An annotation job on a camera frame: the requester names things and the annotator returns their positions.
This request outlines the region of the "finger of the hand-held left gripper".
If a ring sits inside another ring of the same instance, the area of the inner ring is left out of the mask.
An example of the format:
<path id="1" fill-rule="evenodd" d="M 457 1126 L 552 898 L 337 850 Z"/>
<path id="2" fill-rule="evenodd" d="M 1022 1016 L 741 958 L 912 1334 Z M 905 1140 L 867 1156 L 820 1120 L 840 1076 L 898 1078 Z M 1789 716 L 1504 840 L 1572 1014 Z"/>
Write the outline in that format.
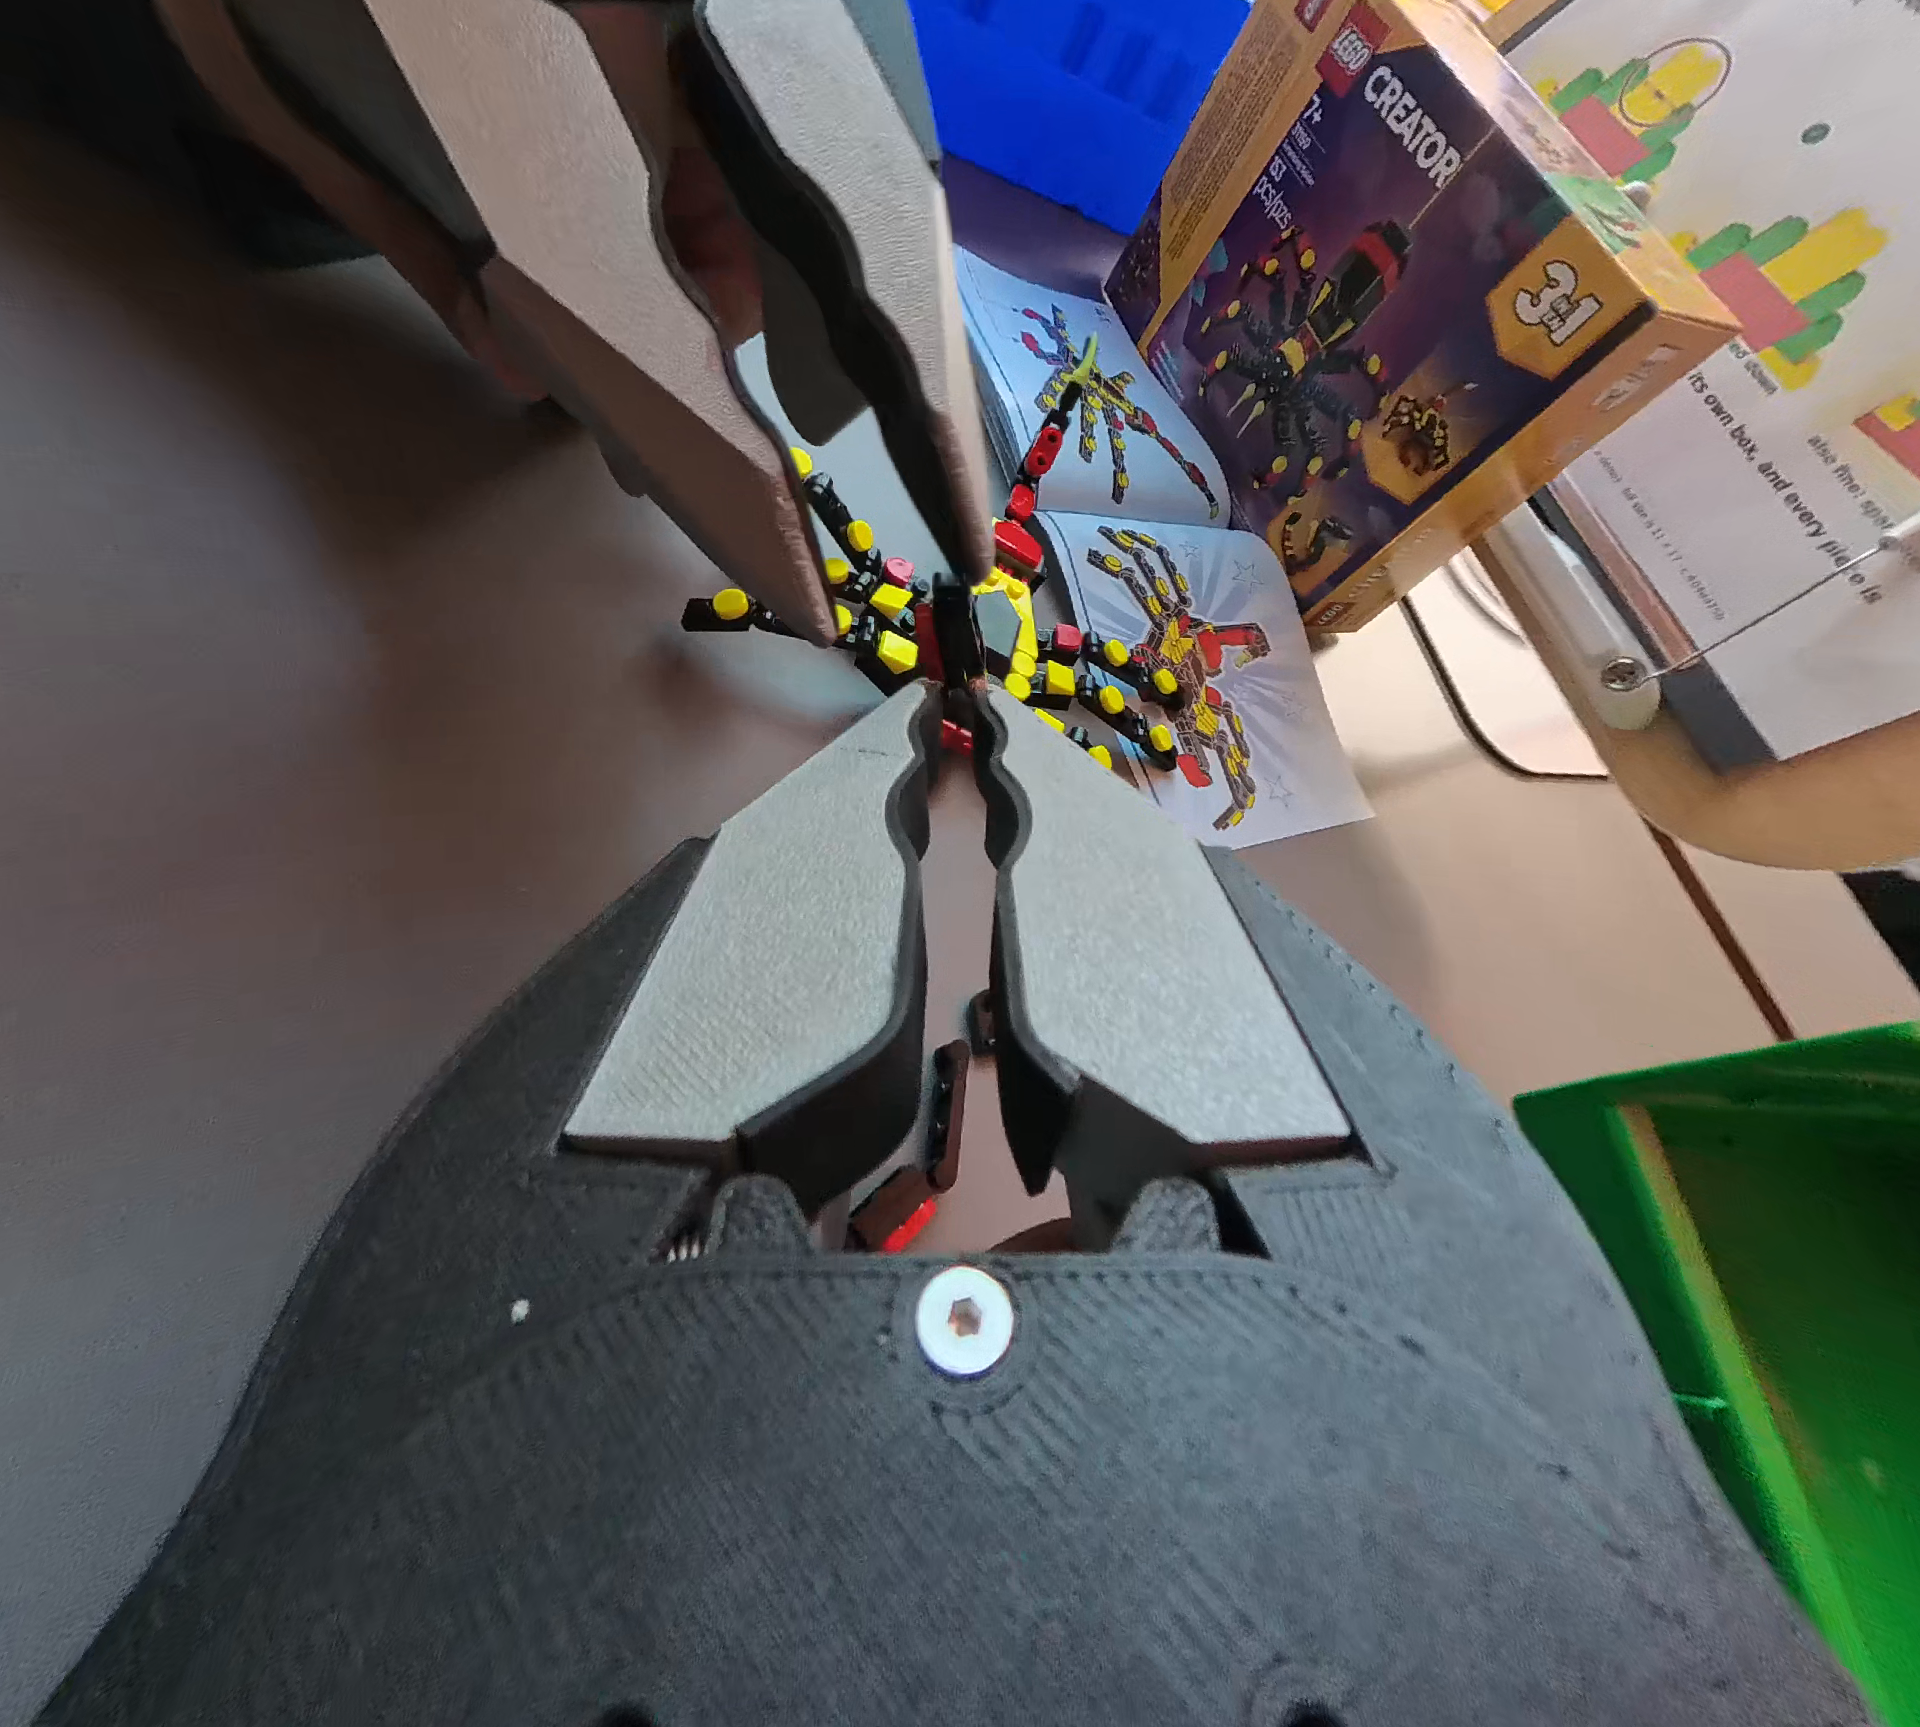
<path id="1" fill-rule="evenodd" d="M 784 418 L 871 414 L 947 570 L 988 576 L 988 440 L 947 197 L 844 0 L 696 0 L 688 101 L 751 229 Z"/>
<path id="2" fill-rule="evenodd" d="M 548 0 L 361 0 L 478 211 L 492 321 L 647 498 L 813 644 L 837 636 L 777 434 L 683 285 L 659 165 L 581 25 Z"/>

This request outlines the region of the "purple yellow lego set box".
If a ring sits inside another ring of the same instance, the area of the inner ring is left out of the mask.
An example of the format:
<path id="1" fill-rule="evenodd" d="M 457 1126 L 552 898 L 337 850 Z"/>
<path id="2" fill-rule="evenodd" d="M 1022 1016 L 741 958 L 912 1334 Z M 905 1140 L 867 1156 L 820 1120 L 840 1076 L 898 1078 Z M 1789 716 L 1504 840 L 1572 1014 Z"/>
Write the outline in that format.
<path id="1" fill-rule="evenodd" d="M 1446 0 L 1254 0 L 1106 301 L 1325 636 L 1737 333 Z"/>

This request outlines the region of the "wooden board stand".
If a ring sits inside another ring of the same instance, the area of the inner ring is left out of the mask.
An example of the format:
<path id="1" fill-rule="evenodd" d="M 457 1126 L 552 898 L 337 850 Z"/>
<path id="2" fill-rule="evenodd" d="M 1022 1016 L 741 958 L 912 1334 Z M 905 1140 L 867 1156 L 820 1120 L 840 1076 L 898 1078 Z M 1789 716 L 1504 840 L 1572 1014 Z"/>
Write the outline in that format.
<path id="1" fill-rule="evenodd" d="M 1490 15 L 1481 23 L 1488 43 L 1501 53 L 1501 25 L 1523 25 L 1538 7 L 1539 0 L 1512 0 Z M 1602 568 L 1559 512 L 1556 484 L 1531 504 L 1584 556 L 1620 610 Z M 1608 774 L 1654 828 L 1722 858 L 1784 870 L 1855 872 L 1916 856 L 1916 714 L 1811 754 L 1728 772 L 1712 768 L 1666 704 L 1645 732 L 1608 732 L 1574 708 L 1534 646 L 1539 636 L 1496 588 L 1477 548 L 1475 566 L 1500 600 L 1494 622 L 1513 630 L 1570 708 L 1580 734 L 1572 744 L 1575 760 Z"/>

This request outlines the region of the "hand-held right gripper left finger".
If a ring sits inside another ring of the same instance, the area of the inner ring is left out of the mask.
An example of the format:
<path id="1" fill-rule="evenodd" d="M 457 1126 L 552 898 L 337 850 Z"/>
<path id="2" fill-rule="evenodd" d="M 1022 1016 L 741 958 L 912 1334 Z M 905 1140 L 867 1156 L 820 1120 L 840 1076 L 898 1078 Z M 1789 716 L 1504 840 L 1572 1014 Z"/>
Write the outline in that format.
<path id="1" fill-rule="evenodd" d="M 573 1150 L 777 1180 L 815 1216 L 910 1136 L 934 690 L 900 690 L 701 844 L 564 1122 Z"/>

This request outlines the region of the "person's left hand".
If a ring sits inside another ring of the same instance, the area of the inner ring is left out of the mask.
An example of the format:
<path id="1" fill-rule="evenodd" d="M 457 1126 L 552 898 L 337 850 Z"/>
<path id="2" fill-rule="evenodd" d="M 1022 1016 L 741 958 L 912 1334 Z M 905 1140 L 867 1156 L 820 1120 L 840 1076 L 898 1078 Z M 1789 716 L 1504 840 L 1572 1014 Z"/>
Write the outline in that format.
<path id="1" fill-rule="evenodd" d="M 454 241 L 423 213 L 334 151 L 282 105 L 250 59 L 223 0 L 153 0 L 165 35 L 237 131 L 284 171 L 337 227 L 371 253 L 435 315 L 460 347 L 517 401 L 546 387 L 497 341 Z M 667 67 L 655 9 L 580 5 L 573 17 L 612 93 L 645 143 L 667 157 L 659 225 L 682 273 L 703 303 L 724 349 L 762 333 L 762 289 L 751 231 L 701 145 L 678 77 Z"/>

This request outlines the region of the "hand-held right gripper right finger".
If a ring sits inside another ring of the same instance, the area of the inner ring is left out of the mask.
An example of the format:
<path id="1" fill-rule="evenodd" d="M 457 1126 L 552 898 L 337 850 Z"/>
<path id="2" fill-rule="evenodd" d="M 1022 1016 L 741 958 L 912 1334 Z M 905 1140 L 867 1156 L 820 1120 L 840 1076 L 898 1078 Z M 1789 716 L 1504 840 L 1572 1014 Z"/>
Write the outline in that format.
<path id="1" fill-rule="evenodd" d="M 1155 1180 L 1336 1162 L 1353 1126 L 1224 886 L 1233 862 L 998 686 L 974 696 L 999 1116 L 1101 1252 Z"/>

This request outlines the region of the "black yellow lego spider model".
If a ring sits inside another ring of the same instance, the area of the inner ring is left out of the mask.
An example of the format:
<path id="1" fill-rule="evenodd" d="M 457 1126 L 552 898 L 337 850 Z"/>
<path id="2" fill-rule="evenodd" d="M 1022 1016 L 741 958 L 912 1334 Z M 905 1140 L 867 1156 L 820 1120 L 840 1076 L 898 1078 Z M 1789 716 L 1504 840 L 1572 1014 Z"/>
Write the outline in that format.
<path id="1" fill-rule="evenodd" d="M 842 502 L 829 476 L 815 472 L 809 452 L 791 446 L 787 458 L 831 542 L 824 574 L 833 648 L 886 696 L 908 684 L 935 684 L 945 700 L 942 746 L 972 752 L 974 716 L 958 700 L 998 684 L 1100 764 L 1111 762 L 1109 750 L 1068 726 L 1068 710 L 1089 710 L 1168 776 L 1183 760 L 1175 714 L 1186 710 L 1188 690 L 1175 672 L 1116 636 L 1093 636 L 1069 622 L 1043 628 L 1037 620 L 1045 558 L 1029 526 L 1039 484 L 1062 452 L 1068 420 L 1084 412 L 1088 391 L 1088 373 L 1073 373 L 1043 412 L 1004 514 L 992 524 L 994 566 L 975 586 L 947 576 L 921 580 L 908 560 L 884 556 L 871 526 Z"/>

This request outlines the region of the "white printed instruction sheet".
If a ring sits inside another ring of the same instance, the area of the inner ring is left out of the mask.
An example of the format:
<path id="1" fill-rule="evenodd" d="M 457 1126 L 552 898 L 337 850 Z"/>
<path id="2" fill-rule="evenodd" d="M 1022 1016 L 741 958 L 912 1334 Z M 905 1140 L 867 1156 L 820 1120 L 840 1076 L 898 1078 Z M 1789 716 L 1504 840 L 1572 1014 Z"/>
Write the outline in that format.
<path id="1" fill-rule="evenodd" d="M 1508 63 L 1736 323 L 1553 488 L 1718 772 L 1916 714 L 1918 0 L 1539 0 Z"/>

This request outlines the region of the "green plastic bin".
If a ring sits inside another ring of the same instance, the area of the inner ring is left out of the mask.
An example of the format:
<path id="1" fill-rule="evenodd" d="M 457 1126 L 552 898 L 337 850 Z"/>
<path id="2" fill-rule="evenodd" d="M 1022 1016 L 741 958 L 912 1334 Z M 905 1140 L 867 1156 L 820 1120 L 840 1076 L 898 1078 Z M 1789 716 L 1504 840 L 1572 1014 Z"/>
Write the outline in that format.
<path id="1" fill-rule="evenodd" d="M 1918 1722 L 1918 1028 L 1519 1094 L 1722 1494 Z"/>

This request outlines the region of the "white board ledge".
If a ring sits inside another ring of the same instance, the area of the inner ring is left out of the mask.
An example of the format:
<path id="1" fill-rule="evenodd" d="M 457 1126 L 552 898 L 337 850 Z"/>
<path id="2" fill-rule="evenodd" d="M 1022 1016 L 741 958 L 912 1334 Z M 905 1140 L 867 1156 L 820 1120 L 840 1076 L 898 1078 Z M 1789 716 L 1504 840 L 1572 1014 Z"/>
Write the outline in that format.
<path id="1" fill-rule="evenodd" d="M 1477 552 L 1500 594 L 1539 636 L 1534 646 L 1580 716 L 1608 732 L 1645 732 L 1663 708 L 1662 686 L 1610 694 L 1600 670 L 1620 656 L 1654 660 L 1584 556 L 1531 502 L 1490 528 Z"/>

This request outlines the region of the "blue plastic bin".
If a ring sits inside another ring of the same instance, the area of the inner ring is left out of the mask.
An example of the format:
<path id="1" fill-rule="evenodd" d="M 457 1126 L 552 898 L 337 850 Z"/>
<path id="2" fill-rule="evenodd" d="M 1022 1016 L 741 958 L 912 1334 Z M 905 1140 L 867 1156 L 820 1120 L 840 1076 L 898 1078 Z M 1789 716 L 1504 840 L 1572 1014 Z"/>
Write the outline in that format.
<path id="1" fill-rule="evenodd" d="M 1254 0 L 908 0 L 939 149 L 1130 235 Z"/>

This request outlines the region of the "lego instruction booklet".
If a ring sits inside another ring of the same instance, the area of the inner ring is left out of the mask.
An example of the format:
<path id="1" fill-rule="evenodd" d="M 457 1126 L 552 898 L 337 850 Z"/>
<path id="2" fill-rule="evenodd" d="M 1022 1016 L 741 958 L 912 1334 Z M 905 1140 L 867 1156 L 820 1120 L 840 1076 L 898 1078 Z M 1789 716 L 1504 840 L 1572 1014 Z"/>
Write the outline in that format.
<path id="1" fill-rule="evenodd" d="M 1062 608 L 1014 676 L 1172 820 L 1241 848 L 1360 822 L 1279 558 L 1116 313 L 954 253 L 979 418 Z"/>

